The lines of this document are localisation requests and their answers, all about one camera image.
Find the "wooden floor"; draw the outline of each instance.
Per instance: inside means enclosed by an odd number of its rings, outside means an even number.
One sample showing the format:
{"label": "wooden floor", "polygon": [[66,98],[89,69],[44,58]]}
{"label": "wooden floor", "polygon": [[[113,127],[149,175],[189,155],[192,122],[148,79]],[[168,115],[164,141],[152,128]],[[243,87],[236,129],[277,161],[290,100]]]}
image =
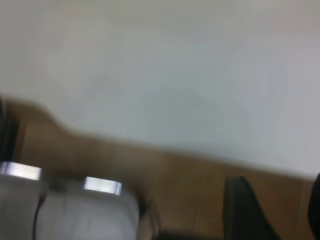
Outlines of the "wooden floor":
{"label": "wooden floor", "polygon": [[[144,191],[159,208],[164,228],[222,237],[226,176],[245,176],[262,209],[283,240],[313,240],[307,221],[311,182],[219,163],[216,159],[166,152],[76,135],[32,107],[21,117],[16,159],[49,169],[122,181]],[[150,239],[148,221],[138,238]]]}

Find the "floor tile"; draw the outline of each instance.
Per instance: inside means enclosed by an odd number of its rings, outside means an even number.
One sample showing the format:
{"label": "floor tile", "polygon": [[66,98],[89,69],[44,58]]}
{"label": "floor tile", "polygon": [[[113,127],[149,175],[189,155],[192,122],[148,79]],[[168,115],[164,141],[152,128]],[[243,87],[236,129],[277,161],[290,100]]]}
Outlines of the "floor tile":
{"label": "floor tile", "polygon": [[251,183],[265,216],[283,240],[295,237],[303,182],[286,176],[254,171],[236,166],[209,169],[199,207],[196,231],[221,234],[224,181],[227,176],[244,176]]}
{"label": "floor tile", "polygon": [[303,192],[301,197],[301,209],[300,218],[297,228],[297,240],[314,240],[315,237],[312,234],[308,223],[308,207],[313,182],[304,181]]}

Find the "white wall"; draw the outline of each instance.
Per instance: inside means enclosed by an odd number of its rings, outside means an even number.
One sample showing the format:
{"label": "white wall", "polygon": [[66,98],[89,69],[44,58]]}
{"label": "white wall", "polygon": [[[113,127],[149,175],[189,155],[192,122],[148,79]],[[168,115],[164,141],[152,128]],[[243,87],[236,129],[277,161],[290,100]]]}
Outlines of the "white wall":
{"label": "white wall", "polygon": [[318,0],[3,0],[0,91],[87,133],[320,172]]}

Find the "black object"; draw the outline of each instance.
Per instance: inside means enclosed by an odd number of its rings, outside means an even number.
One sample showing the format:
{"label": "black object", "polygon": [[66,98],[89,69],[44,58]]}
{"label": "black object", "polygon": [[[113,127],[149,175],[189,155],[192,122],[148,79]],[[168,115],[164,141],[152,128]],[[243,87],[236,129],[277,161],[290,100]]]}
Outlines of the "black object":
{"label": "black object", "polygon": [[280,240],[242,176],[225,180],[223,229],[224,240]]}
{"label": "black object", "polygon": [[0,163],[13,162],[19,124],[16,116],[5,111],[0,101]]}
{"label": "black object", "polygon": [[38,204],[34,212],[33,223],[32,223],[32,240],[37,240],[38,215],[39,215],[40,208],[46,201],[46,198],[47,198],[47,193],[41,193],[39,196]]}
{"label": "black object", "polygon": [[320,174],[318,174],[312,186],[308,221],[315,239],[320,240]]}

